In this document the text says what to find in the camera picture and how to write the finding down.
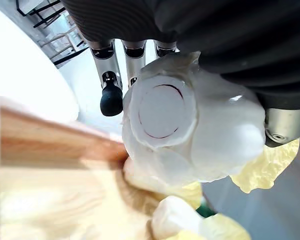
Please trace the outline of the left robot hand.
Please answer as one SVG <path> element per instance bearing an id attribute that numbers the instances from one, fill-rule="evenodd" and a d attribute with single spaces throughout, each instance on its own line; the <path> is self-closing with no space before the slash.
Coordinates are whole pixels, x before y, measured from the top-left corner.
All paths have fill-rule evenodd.
<path id="1" fill-rule="evenodd" d="M 300 138 L 300 0 L 64 0 L 100 75 L 101 112 L 122 109 L 114 40 L 123 42 L 128 82 L 156 55 L 200 52 L 199 66 L 256 93 L 266 145 Z"/>

